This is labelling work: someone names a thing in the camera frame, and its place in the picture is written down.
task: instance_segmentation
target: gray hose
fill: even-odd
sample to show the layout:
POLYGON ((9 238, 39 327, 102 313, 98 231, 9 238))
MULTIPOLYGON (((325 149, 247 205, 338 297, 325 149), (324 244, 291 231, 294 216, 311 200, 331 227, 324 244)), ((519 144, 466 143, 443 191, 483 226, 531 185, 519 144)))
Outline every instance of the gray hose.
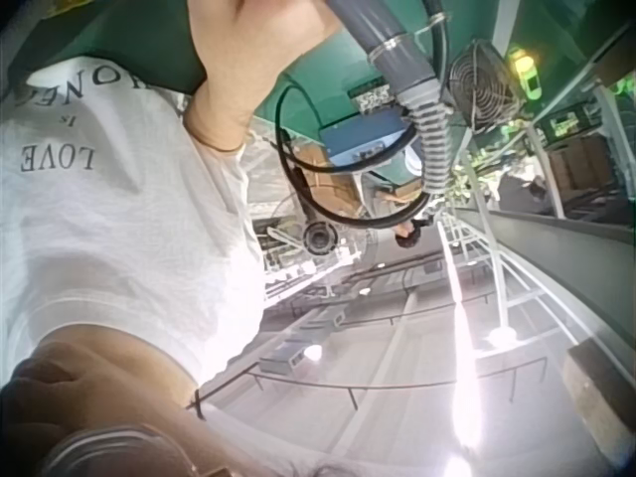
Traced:
MULTIPOLYGON (((448 114, 441 102, 444 84, 440 84, 413 35, 406 33, 382 0, 328 0, 328 4, 384 75, 399 103, 410 111, 421 137, 423 191, 431 195, 444 194, 450 178, 448 114)), ((429 17, 443 13, 438 0, 426 1, 424 5, 429 17)), ((435 43, 445 49, 445 59, 448 45, 445 25, 442 26, 441 33, 435 32, 438 35, 435 43)), ((436 65, 443 82, 445 63, 446 60, 442 60, 436 65)))

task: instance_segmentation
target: cooling fan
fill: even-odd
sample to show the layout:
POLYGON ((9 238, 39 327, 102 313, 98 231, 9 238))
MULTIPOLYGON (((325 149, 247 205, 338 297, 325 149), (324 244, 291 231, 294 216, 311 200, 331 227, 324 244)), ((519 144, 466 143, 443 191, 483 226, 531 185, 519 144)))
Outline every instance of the cooling fan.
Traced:
POLYGON ((449 76, 457 108, 474 133, 487 132, 513 119, 524 95, 493 46, 473 41, 455 60, 449 76))

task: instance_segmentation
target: metal post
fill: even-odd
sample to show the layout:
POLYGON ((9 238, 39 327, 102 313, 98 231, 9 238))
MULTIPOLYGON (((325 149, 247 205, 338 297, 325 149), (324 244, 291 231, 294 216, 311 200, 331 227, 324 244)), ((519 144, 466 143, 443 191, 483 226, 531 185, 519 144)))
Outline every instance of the metal post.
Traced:
POLYGON ((544 359, 544 368, 541 371, 541 380, 540 383, 546 380, 546 372, 548 371, 548 358, 544 359))
POLYGON ((351 398, 351 403, 354 405, 354 409, 358 410, 358 403, 356 402, 354 391, 351 388, 347 388, 347 391, 349 392, 349 398, 351 398))
POLYGON ((594 89, 594 96, 602 111, 603 125, 611 135, 616 147, 617 159, 622 164, 622 169, 628 171, 625 182, 630 197, 636 196, 636 159, 629 144, 625 128, 618 112, 614 95, 603 85, 594 89))
POLYGON ((258 376, 256 376, 256 375, 252 375, 252 376, 254 376, 254 380, 256 381, 256 384, 258 385, 258 387, 260 388, 260 390, 261 390, 261 391, 265 391, 265 390, 262 388, 262 384, 260 383, 260 379, 258 378, 258 376))
MULTIPOLYGON (((453 211, 453 217, 457 217, 457 210, 455 208, 455 201, 450 202, 450 208, 453 211)), ((464 228, 461 227, 459 221, 455 221, 457 230, 459 231, 459 243, 461 243, 461 250, 464 253, 464 261, 468 262, 468 250, 466 249, 466 241, 464 241, 464 228)))
POLYGON ((475 195, 475 200, 477 202, 477 208, 479 209, 479 214, 481 215, 481 220, 484 224, 484 232, 486 233, 486 238, 488 239, 490 255, 493 261, 495 287, 497 288, 497 307, 499 309, 499 321, 502 327, 508 327, 506 280, 504 278, 504 269, 501 264, 501 256, 499 253, 499 246, 497 245, 497 239, 495 238, 495 234, 493 234, 493 230, 490 226, 490 212, 486 207, 486 200, 484 199, 484 194, 481 192, 481 188, 479 187, 479 181, 477 180, 475 170, 473 169, 472 164, 470 164, 468 154, 465 151, 462 153, 462 161, 464 163, 464 170, 466 171, 468 179, 470 180, 473 194, 475 195))
POLYGON ((526 129, 528 133, 528 139, 533 144, 537 158, 541 163, 541 168, 544 170, 546 176, 546 185, 548 186, 548 193, 550 194, 550 201, 553 203, 553 209, 555 210, 555 216, 557 219, 565 219, 565 212, 563 211, 563 202, 560 199, 560 191, 558 190, 557 179, 553 171, 553 166, 550 164, 550 157, 544 149, 544 145, 541 143, 539 134, 535 126, 530 124, 526 129))
POLYGON ((513 371, 513 383, 510 388, 510 402, 515 400, 515 393, 517 392, 517 368, 513 371))

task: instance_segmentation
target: green ceiling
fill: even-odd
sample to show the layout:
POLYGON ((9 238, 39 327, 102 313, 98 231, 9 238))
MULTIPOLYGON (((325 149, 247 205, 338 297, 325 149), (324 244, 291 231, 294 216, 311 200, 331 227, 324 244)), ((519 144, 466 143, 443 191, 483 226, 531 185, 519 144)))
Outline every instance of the green ceiling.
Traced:
MULTIPOLYGON (((424 26, 421 0, 388 3, 410 31, 424 26)), ((452 17, 452 56, 472 38, 492 38, 498 0, 443 3, 452 17)), ((521 0, 512 41, 536 58, 544 88, 542 100, 530 104, 529 110, 540 109, 553 97, 624 21, 619 4, 613 0, 521 0)), ((429 48, 428 35, 422 42, 429 48)), ((194 90, 203 79, 189 36, 185 0, 96 0, 43 21, 11 67, 10 78, 22 78, 77 55, 114 60, 147 82, 181 91, 194 90)), ((346 92, 377 76, 347 33, 300 59, 289 74, 308 91, 324 123, 354 113, 346 92)), ((276 93, 259 115, 272 118, 276 93)), ((300 94, 289 97, 284 121, 302 134, 317 137, 317 122, 300 94)))

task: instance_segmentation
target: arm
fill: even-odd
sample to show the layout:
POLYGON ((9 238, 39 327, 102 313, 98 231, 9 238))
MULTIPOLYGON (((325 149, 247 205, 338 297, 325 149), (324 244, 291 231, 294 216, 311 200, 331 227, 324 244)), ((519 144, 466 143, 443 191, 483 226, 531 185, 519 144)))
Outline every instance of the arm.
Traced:
POLYGON ((192 37, 207 80, 185 125, 220 151, 239 149, 278 75, 338 29, 324 0, 189 0, 192 37))

